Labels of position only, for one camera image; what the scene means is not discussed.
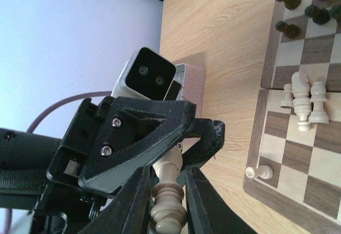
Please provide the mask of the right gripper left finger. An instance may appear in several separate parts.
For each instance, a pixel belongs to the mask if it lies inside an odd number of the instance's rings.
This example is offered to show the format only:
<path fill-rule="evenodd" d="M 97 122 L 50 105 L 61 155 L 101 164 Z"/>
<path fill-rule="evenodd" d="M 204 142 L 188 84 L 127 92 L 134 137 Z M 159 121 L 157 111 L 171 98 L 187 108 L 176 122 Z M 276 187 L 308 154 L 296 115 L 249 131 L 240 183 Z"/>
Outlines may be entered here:
<path fill-rule="evenodd" d="M 138 168 L 83 234 L 149 233 L 150 169 Z"/>

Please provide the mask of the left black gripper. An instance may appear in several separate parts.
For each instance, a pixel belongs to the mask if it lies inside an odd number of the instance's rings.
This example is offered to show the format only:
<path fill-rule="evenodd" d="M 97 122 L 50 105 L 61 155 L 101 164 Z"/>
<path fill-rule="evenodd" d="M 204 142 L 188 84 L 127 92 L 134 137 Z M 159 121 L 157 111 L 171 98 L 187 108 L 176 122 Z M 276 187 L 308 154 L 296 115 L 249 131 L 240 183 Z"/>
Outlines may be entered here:
<path fill-rule="evenodd" d="M 103 194 L 180 142 L 195 114 L 190 101 L 107 96 L 83 100 L 62 139 L 3 128 L 1 207 L 7 217 L 27 210 L 30 233 L 78 233 L 106 204 Z"/>

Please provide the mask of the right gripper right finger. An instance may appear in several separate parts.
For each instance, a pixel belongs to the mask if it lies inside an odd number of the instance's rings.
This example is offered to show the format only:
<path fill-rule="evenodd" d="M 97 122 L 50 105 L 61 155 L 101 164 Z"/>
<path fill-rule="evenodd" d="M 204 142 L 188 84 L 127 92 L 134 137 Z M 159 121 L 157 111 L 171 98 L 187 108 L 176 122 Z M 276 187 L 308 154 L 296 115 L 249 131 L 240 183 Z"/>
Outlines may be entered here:
<path fill-rule="evenodd" d="M 188 233 L 255 233 L 214 189 L 197 167 L 185 170 Z"/>

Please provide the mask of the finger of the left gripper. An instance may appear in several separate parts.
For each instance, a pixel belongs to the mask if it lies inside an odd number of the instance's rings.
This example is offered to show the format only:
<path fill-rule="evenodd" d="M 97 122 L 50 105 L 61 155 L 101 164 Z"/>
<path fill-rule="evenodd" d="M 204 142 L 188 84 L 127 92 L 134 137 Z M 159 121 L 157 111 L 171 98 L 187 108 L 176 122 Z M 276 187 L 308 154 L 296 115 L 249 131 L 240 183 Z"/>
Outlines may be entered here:
<path fill-rule="evenodd" d="M 220 120 L 198 118 L 186 138 L 199 138 L 183 155 L 181 168 L 181 185 L 185 185 L 185 169 L 201 168 L 224 145 L 225 124 Z"/>

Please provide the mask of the white bishop piece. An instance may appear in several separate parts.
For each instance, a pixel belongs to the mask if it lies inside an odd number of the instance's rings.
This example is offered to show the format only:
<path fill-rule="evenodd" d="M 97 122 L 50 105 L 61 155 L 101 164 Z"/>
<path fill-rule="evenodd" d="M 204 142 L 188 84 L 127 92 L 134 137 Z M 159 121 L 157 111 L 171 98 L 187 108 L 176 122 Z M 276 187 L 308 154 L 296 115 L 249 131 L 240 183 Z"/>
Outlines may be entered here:
<path fill-rule="evenodd" d="M 182 206 L 184 191 L 177 182 L 182 165 L 182 152 L 174 147 L 152 166 L 159 177 L 152 191 L 155 205 L 151 209 L 157 233 L 180 233 L 186 224 L 186 210 Z"/>

